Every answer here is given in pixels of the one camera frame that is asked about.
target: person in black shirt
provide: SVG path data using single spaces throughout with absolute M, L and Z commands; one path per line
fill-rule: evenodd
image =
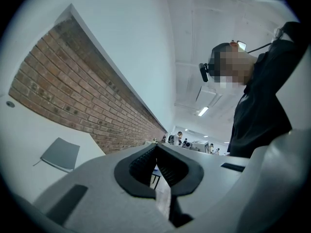
M 234 114 L 227 152 L 230 156 L 250 158 L 253 151 L 271 143 L 292 129 L 276 98 L 302 58 L 307 45 L 303 42 L 300 23 L 287 22 L 269 50 L 258 58 L 236 42 L 222 43 L 212 50 L 208 73 L 215 82 L 221 76 L 233 83 L 246 85 Z

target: brick wall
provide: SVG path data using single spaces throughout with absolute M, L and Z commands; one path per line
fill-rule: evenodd
M 54 122 L 90 133 L 105 153 L 165 134 L 74 18 L 38 41 L 9 95 Z

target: white shirt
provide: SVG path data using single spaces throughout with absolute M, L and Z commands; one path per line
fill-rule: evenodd
M 174 135 L 174 146 L 178 146 L 179 145 L 179 135 Z

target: black rectangular object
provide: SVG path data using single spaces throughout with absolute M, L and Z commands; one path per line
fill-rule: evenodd
M 243 172 L 245 169 L 244 166 L 238 166 L 238 165 L 234 165 L 234 164 L 230 164 L 230 163 L 223 163 L 221 166 L 224 168 L 228 168 L 231 170 L 238 171 L 238 172 Z
M 78 184 L 75 185 L 61 198 L 59 202 L 57 202 L 55 206 L 50 209 L 46 216 L 53 222 L 63 225 L 86 191 L 86 186 Z

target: table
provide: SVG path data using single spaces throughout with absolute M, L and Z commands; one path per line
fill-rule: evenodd
M 161 174 L 160 170 L 154 170 L 154 171 L 152 172 L 152 175 L 155 176 L 154 181 L 152 182 L 152 184 L 155 182 L 156 177 L 159 177 L 158 180 L 157 180 L 157 182 L 156 182 L 156 184 L 155 184 L 155 188 L 154 188 L 154 190 L 155 190 L 157 184 L 159 183 L 160 178 L 162 177 L 162 174 Z

